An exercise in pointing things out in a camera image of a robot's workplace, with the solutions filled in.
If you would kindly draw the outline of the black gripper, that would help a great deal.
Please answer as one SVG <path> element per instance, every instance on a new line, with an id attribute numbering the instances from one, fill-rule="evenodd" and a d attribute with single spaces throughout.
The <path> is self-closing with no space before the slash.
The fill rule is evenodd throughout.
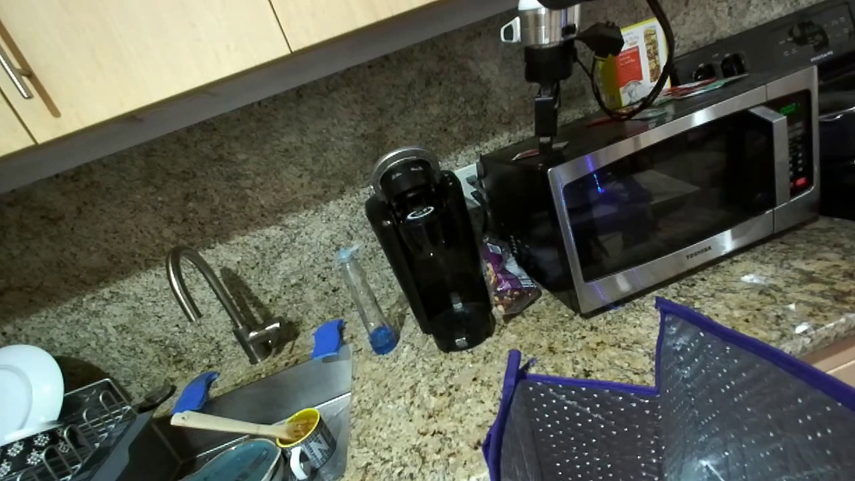
<path id="1" fill-rule="evenodd" d="M 573 76 L 575 48 L 570 42 L 550 47 L 550 48 L 527 48 L 525 51 L 525 79 L 538 87 L 534 105 L 534 137 L 538 145 L 553 151 L 557 131 L 558 131 L 558 96 L 562 83 Z"/>

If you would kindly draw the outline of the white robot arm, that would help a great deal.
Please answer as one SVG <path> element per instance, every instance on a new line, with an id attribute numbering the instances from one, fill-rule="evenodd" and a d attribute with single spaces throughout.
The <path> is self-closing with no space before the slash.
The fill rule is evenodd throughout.
<path id="1" fill-rule="evenodd" d="M 595 56 L 622 51 L 622 33 L 614 22 L 581 26 L 583 0 L 519 0 L 515 16 L 505 22 L 497 38 L 505 47 L 525 48 L 525 79 L 538 87 L 534 139 L 550 152 L 558 131 L 562 83 L 578 61 L 575 47 L 589 47 Z"/>

